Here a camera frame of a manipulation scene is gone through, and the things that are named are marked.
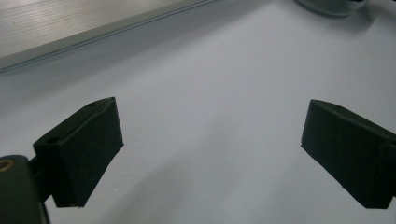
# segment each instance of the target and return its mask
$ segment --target screw hole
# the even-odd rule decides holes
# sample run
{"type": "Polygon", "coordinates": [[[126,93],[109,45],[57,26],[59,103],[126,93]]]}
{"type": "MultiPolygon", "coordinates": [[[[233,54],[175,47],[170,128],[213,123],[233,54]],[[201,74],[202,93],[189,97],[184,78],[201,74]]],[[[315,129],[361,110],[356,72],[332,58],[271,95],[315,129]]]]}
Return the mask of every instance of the screw hole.
{"type": "Polygon", "coordinates": [[[52,138],[50,138],[48,141],[47,141],[47,143],[48,144],[54,144],[54,143],[57,143],[59,141],[59,137],[52,137],[52,138]]]}
{"type": "Polygon", "coordinates": [[[8,170],[13,165],[14,165],[13,160],[0,161],[0,172],[4,172],[4,171],[8,170]]]}

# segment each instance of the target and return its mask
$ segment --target aluminum plate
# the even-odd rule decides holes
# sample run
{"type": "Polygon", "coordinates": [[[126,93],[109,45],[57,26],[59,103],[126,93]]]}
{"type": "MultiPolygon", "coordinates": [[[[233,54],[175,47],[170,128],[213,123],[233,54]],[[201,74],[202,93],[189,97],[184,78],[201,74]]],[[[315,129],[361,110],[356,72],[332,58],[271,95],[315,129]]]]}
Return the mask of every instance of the aluminum plate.
{"type": "Polygon", "coordinates": [[[0,72],[208,0],[0,0],[0,72]]]}

